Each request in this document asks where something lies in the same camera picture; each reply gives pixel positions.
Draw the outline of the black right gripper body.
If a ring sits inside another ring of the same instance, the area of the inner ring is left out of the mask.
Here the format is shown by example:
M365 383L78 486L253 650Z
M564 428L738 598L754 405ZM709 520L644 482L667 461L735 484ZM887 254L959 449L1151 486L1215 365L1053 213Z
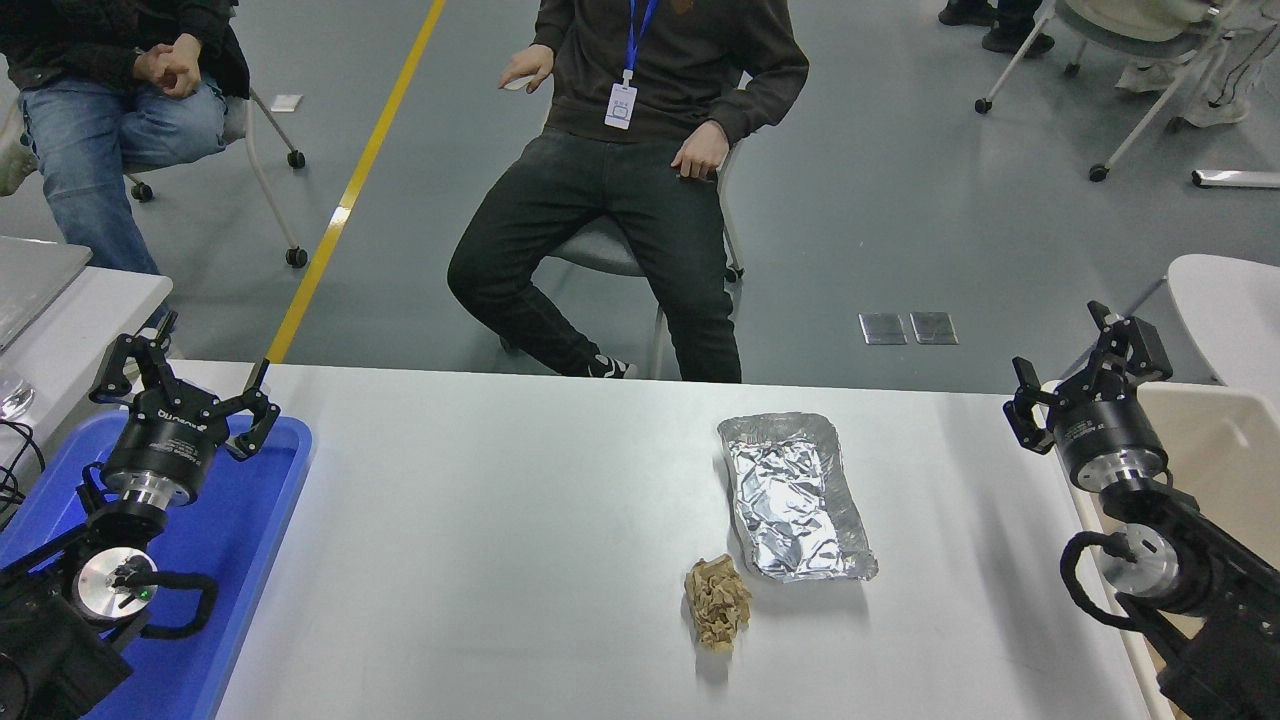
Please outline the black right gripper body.
M1050 434L1071 483L1149 480L1167 470L1167 452L1133 397L1055 406Z

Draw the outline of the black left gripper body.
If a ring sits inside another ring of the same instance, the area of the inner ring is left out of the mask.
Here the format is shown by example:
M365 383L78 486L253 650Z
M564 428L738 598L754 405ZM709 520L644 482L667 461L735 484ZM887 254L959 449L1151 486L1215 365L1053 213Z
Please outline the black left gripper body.
M151 473L179 486L201 486L218 447L229 437L227 419L215 416L218 397L182 384L178 404L161 388L145 389L131 402L131 418L102 465L102 483Z

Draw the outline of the jacket person's left hand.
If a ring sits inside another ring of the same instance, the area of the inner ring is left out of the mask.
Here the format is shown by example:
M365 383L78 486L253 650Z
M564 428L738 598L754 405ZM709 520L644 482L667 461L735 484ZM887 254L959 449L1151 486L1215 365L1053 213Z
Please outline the jacket person's left hand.
M172 49L161 54L163 69L159 83L168 97L186 99L200 87L201 51L202 42L196 36L182 33L172 44Z

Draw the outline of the lanyard person's left hand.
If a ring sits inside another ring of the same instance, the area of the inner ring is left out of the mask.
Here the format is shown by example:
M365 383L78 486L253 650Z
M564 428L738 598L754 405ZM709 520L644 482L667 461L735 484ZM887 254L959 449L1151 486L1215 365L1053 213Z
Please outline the lanyard person's left hand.
M730 155L730 140L716 120L703 122L680 146L669 164L682 179L705 181Z

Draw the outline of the lanyard person's right hand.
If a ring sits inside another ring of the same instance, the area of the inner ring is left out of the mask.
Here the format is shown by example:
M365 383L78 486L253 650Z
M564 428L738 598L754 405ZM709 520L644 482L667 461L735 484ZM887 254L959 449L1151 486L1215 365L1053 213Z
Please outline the lanyard person's right hand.
M498 87L504 91L535 92L554 69L556 54L552 47L531 44L511 56L503 68Z

